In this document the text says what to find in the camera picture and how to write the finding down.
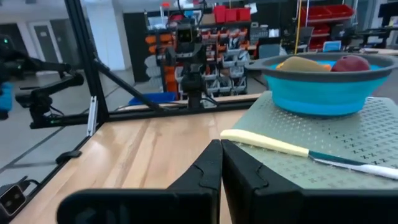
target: gray bowl rim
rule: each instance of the gray bowl rim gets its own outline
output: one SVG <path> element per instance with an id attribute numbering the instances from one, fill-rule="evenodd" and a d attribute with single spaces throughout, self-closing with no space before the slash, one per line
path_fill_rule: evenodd
<path id="1" fill-rule="evenodd" d="M 342 56 L 356 55 L 364 57 L 370 61 L 378 61 L 376 65 L 385 64 L 377 70 L 367 70 L 359 72 L 293 72 L 293 71 L 280 71 L 270 68 L 269 65 L 275 65 L 282 63 L 289 57 L 298 56 L 308 58 L 312 60 L 336 60 Z M 245 68 L 249 70 L 261 70 L 265 75 L 270 77 L 296 80 L 304 82 L 361 82 L 368 80 L 376 80 L 387 77 L 390 75 L 393 69 L 398 68 L 398 58 L 389 55 L 378 55 L 378 54 L 351 54 L 351 53 L 317 53 L 317 54 L 298 54 L 298 55 L 280 55 L 269 58 L 262 58 L 255 60 L 254 63 L 247 62 Z"/>

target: gray cutting board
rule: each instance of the gray cutting board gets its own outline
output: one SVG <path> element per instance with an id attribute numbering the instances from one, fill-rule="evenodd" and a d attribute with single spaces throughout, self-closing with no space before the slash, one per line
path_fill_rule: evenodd
<path id="1" fill-rule="evenodd" d="M 233 126 L 313 151 L 398 169 L 398 107 L 388 98 L 368 98 L 359 113 L 311 118 L 275 106 L 270 91 Z M 395 189 L 398 181 L 319 164 L 243 144 L 265 166 L 305 189 Z"/>

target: black clamp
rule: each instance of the black clamp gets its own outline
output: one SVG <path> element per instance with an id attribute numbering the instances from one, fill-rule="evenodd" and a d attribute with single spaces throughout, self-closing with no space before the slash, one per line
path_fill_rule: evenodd
<path id="1" fill-rule="evenodd" d="M 80 156 L 81 156 L 80 151 L 64 152 L 55 159 L 55 162 L 57 163 L 57 165 L 60 165 L 63 164 L 64 162 L 68 162 L 70 159 L 79 158 Z"/>

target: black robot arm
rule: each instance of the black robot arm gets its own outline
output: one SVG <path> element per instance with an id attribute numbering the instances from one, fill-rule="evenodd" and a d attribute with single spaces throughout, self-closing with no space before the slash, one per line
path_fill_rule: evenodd
<path id="1" fill-rule="evenodd" d="M 55 71 L 60 75 L 61 80 L 57 82 L 45 86 L 21 88 L 21 90 L 29 91 L 16 95 L 17 102 L 23 108 L 29 108 L 33 119 L 31 127 L 46 126 L 46 124 L 53 123 L 55 116 L 47 115 L 48 112 L 51 112 L 51 109 L 54 109 L 51 106 L 52 99 L 50 95 L 71 86 L 84 84 L 83 75 L 74 71 L 71 65 L 67 63 L 43 62 L 16 50 L 0 47 L 0 63 L 2 64 L 0 68 L 4 70 L 4 74 L 10 74 L 12 71 L 18 70 L 20 72 Z M 6 77 L 2 76 L 2 80 L 8 80 L 8 78 L 9 75 Z"/>

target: knife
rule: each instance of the knife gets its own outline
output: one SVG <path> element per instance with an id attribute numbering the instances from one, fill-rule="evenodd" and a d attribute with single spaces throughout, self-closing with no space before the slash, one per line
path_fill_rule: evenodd
<path id="1" fill-rule="evenodd" d="M 390 179 L 398 180 L 398 169 L 375 166 L 365 162 L 358 162 L 351 159 L 344 159 L 338 156 L 332 156 L 321 152 L 311 151 L 304 147 L 295 146 L 280 140 L 272 139 L 267 136 L 244 131 L 239 129 L 224 130 L 220 134 L 221 139 L 240 142 L 257 147 L 263 147 L 278 152 L 284 152 L 295 156 L 307 157 L 313 161 L 328 164 L 336 167 L 347 168 L 368 174 L 387 177 Z"/>

